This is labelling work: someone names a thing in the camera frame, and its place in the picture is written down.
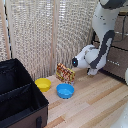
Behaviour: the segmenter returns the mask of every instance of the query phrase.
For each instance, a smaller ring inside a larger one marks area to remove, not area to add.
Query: box
[[[48,100],[18,59],[0,62],[0,128],[42,128]]]
[[[73,85],[75,72],[69,68],[66,68],[63,64],[59,63],[57,65],[56,78],[64,83]]]

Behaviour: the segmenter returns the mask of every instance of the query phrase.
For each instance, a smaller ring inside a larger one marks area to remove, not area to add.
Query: pet bowl
[[[40,78],[35,81],[35,84],[41,92],[46,92],[50,89],[51,81],[46,78]]]
[[[65,83],[59,84],[56,87],[56,90],[57,90],[58,96],[63,99],[70,98],[74,93],[73,86],[71,86],[70,84],[65,84]]]

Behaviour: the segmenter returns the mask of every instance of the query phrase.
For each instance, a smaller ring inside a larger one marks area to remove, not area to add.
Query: cabinet
[[[115,24],[115,37],[114,41],[120,41],[122,39],[122,26],[124,15],[119,15]],[[110,47],[110,51],[107,57],[107,63],[103,67],[103,71],[116,76],[117,79],[125,79],[125,71],[128,68],[128,17],[125,19],[124,25],[124,39],[121,42],[114,42]],[[98,48],[99,39],[95,35],[93,45]]]

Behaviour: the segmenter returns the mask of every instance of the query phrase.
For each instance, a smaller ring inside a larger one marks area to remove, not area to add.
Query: table
[[[59,98],[55,75],[48,77],[51,88],[43,93],[49,101],[48,124],[45,128],[109,128],[120,116],[128,101],[128,86],[98,72],[94,77],[86,69],[76,72],[70,99]]]

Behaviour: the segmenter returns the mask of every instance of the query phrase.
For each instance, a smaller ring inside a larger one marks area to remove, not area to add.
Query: yellow bowl
[[[35,81],[35,84],[41,92],[46,92],[50,89],[51,81],[46,78],[40,78]]]

